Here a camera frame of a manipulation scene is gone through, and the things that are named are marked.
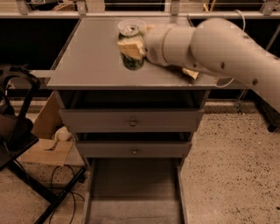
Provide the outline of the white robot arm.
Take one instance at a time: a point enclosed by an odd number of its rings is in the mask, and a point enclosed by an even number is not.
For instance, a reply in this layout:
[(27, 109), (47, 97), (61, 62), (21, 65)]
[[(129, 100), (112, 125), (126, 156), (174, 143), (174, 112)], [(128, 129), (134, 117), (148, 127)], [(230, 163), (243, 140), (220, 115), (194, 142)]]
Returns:
[(226, 19), (210, 18), (196, 27), (127, 23), (120, 33), (117, 45), (126, 56), (235, 79), (280, 111), (280, 59)]

